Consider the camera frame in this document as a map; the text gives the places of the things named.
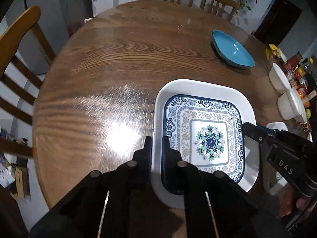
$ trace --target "square plate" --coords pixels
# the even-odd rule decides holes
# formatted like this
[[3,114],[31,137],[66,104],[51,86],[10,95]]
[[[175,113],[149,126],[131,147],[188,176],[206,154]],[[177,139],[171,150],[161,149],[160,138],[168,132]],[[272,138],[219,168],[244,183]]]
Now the square plate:
[[[186,103],[189,103],[189,105],[186,106],[194,109],[179,110],[177,106],[184,106],[184,102],[182,102],[181,105],[177,105],[177,103],[181,103],[181,97],[183,97],[183,99],[188,98],[189,100],[186,101]],[[217,104],[217,106],[221,107],[222,105],[225,107],[227,105],[228,109],[230,109],[232,106],[233,109],[227,110],[226,108],[223,108],[219,110],[220,108],[215,107],[211,109],[209,103],[214,103],[215,106]],[[172,109],[173,112],[171,112],[169,117],[169,108],[172,107],[175,110]],[[215,110],[216,112],[206,111],[208,109]],[[172,120],[173,124],[170,124],[170,127],[166,128],[165,126],[167,125],[168,118],[174,118],[174,120]],[[245,191],[249,191],[251,189],[259,172],[259,145],[256,141],[249,137],[242,137],[238,131],[240,128],[238,119],[240,120],[241,124],[250,122],[251,124],[256,125],[254,112],[249,101],[242,93],[233,88],[193,80],[175,80],[162,87],[155,101],[151,182],[154,192],[164,204],[173,208],[184,208],[183,196],[174,195],[168,192],[164,188],[161,180],[163,134],[165,132],[170,132],[171,147],[178,149],[177,135],[173,137],[173,135],[177,133],[178,126],[180,127],[179,148],[182,153],[182,157],[185,160],[188,162],[191,160],[193,164],[199,166],[199,169],[203,171],[213,171],[213,168],[223,168],[222,171],[226,172],[230,176],[233,176],[233,179],[235,179],[235,173],[241,172],[240,176],[237,176],[236,179],[238,185]],[[208,146],[210,149],[213,148],[214,144],[212,141],[214,142],[214,139],[212,138],[213,135],[209,135],[210,130],[208,130],[208,128],[211,130],[211,134],[215,134],[214,138],[216,141],[218,140],[216,144],[216,151],[213,153],[211,151],[206,151],[206,149],[204,149],[204,145],[206,145],[205,140],[204,144],[202,144],[202,141],[200,141],[203,140],[202,137],[200,139],[197,137],[200,137],[200,134],[204,134],[206,139],[211,136],[207,141],[209,141]],[[236,130],[235,138],[233,138],[234,129]],[[223,135],[222,138],[219,136],[219,132],[221,132]],[[204,159],[203,156],[198,153],[198,148],[201,148],[200,152],[206,157],[206,159]],[[234,151],[237,157],[231,157],[230,151]],[[244,160],[244,166],[243,163],[239,163],[241,158]]]
[[172,96],[164,107],[163,136],[199,170],[220,170],[239,182],[244,171],[241,116],[230,102]]

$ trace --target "wooden table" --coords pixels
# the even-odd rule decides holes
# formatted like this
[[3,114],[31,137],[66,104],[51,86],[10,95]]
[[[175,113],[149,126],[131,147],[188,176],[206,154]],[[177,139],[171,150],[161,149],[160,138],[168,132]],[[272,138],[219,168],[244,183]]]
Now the wooden table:
[[[210,46],[214,29],[238,40],[256,66],[225,65]],[[36,100],[34,158],[48,206],[91,170],[114,170],[143,147],[145,136],[153,135],[155,97],[172,80],[235,88],[250,101],[257,123],[281,121],[266,48],[220,17],[161,1],[122,4],[86,23],[56,57]],[[160,221],[175,223],[170,232],[184,236],[183,211],[151,196],[146,207],[159,211],[153,213],[151,236],[168,237],[155,230]]]

